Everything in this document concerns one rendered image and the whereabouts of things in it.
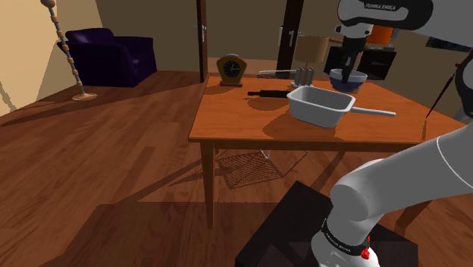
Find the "black shelf with orange pot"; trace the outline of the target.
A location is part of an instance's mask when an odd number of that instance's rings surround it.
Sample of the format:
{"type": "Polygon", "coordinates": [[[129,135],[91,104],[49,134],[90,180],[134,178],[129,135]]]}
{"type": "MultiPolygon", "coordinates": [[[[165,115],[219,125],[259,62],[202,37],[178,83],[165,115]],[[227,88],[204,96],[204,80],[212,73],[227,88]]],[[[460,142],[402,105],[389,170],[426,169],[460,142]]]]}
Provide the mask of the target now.
{"type": "MultiPolygon", "coordinates": [[[[357,71],[368,75],[369,80],[384,80],[396,57],[394,47],[390,46],[393,28],[373,26],[371,34],[367,38],[367,45],[361,55],[357,71]]],[[[331,46],[328,52],[324,72],[330,73],[331,69],[341,68],[343,48],[331,46]]]]}

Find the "blue and white bowl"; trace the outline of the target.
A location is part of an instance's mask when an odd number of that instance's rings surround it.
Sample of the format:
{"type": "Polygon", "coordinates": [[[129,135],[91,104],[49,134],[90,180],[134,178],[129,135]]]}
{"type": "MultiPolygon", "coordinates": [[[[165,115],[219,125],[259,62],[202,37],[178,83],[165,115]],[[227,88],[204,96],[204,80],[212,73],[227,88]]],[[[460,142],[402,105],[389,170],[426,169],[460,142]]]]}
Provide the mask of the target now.
{"type": "Polygon", "coordinates": [[[335,90],[341,92],[356,91],[368,78],[368,75],[360,71],[352,71],[348,80],[343,83],[343,74],[341,68],[334,68],[329,73],[330,84],[335,90]]]}

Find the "dark wooden door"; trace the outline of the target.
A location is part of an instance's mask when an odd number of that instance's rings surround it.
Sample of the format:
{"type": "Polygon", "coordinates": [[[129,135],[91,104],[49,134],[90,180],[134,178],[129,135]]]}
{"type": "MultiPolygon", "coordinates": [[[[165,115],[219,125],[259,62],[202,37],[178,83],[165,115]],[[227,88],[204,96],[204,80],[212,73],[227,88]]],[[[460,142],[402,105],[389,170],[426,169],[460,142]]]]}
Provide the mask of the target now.
{"type": "Polygon", "coordinates": [[[206,0],[196,0],[197,25],[199,42],[199,74],[203,83],[208,75],[208,48],[206,27],[206,0]]]}
{"type": "Polygon", "coordinates": [[[291,69],[303,5],[304,0],[287,0],[277,58],[278,71],[291,69]]]}

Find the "black rolling pin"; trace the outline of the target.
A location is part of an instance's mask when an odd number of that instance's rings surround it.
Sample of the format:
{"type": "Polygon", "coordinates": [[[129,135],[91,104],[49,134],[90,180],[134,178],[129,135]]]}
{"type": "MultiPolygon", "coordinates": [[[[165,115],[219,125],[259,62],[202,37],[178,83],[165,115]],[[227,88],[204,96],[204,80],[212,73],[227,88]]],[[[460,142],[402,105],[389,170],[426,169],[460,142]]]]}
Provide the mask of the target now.
{"type": "Polygon", "coordinates": [[[286,90],[260,90],[260,91],[248,91],[248,96],[259,96],[266,98],[286,98],[290,91],[286,90]]]}

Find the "dark red thin stick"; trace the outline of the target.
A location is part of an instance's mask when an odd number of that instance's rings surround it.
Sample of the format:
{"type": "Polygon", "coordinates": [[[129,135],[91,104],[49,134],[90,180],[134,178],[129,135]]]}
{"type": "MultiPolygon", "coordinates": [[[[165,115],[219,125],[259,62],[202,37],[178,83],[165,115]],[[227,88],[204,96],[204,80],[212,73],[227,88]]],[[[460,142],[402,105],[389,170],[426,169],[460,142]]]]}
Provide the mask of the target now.
{"type": "Polygon", "coordinates": [[[445,83],[443,89],[440,91],[438,97],[436,98],[434,104],[431,106],[429,112],[427,113],[426,115],[426,119],[429,117],[429,115],[431,114],[431,112],[434,110],[434,108],[436,107],[437,103],[440,101],[440,99],[442,98],[443,94],[446,92],[446,90],[448,89],[448,87],[450,86],[450,84],[453,82],[454,80],[454,77],[455,77],[456,73],[453,73],[452,76],[448,79],[448,81],[445,83]]]}

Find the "yellow table clock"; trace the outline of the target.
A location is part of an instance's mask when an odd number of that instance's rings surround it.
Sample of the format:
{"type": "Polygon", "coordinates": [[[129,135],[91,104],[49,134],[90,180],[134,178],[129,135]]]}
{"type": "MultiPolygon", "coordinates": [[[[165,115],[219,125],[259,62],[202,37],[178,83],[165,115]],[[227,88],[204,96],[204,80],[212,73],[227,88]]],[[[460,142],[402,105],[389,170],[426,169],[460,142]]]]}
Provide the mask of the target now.
{"type": "Polygon", "coordinates": [[[247,63],[236,54],[227,54],[217,60],[218,72],[221,76],[220,86],[241,87],[247,63]]]}

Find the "wooden table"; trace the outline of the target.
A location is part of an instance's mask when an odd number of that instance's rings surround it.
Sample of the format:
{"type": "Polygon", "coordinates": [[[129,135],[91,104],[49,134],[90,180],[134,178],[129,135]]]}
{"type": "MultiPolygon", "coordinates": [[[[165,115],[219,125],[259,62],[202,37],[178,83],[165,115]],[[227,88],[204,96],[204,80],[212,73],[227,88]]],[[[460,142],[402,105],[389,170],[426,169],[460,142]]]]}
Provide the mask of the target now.
{"type": "Polygon", "coordinates": [[[219,86],[210,77],[196,113],[189,140],[199,143],[208,228],[214,225],[215,150],[269,149],[343,152],[399,152],[463,127],[439,112],[366,83],[354,95],[362,108],[396,112],[396,117],[344,115],[332,129],[293,118],[287,99],[258,99],[253,90],[286,89],[288,80],[243,78],[241,87],[219,86]]]}

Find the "dark robot stand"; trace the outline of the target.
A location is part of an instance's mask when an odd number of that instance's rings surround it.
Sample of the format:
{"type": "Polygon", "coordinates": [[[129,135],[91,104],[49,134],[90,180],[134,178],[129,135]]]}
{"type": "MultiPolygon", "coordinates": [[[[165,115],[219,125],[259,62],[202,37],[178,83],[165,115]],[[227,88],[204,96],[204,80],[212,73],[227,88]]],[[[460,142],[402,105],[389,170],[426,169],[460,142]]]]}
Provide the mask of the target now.
{"type": "MultiPolygon", "coordinates": [[[[235,258],[235,267],[318,267],[311,249],[332,209],[330,199],[295,182],[235,258]]],[[[371,248],[381,267],[420,267],[418,245],[376,225],[371,248]]]]}

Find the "beaded floor lamp pole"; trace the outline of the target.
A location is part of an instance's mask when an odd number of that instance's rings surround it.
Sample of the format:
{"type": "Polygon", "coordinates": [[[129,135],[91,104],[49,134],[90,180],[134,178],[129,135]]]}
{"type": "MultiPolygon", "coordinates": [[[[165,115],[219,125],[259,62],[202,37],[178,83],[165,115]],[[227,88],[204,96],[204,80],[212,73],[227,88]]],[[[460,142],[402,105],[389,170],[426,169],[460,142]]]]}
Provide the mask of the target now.
{"type": "Polygon", "coordinates": [[[67,43],[65,41],[65,34],[62,32],[62,30],[60,28],[58,17],[56,16],[56,14],[53,10],[53,8],[55,7],[55,0],[39,0],[39,1],[43,6],[45,6],[49,10],[51,21],[54,24],[55,29],[56,29],[57,37],[61,41],[61,49],[65,53],[65,55],[67,56],[67,62],[70,65],[71,72],[72,72],[72,74],[75,78],[75,81],[77,82],[77,85],[79,87],[80,93],[73,96],[72,100],[74,100],[74,101],[89,101],[89,100],[92,100],[92,99],[96,98],[97,95],[95,93],[86,93],[84,91],[83,83],[80,79],[78,70],[76,69],[75,64],[74,64],[74,59],[72,58],[72,56],[70,54],[69,46],[67,45],[67,43]]]}

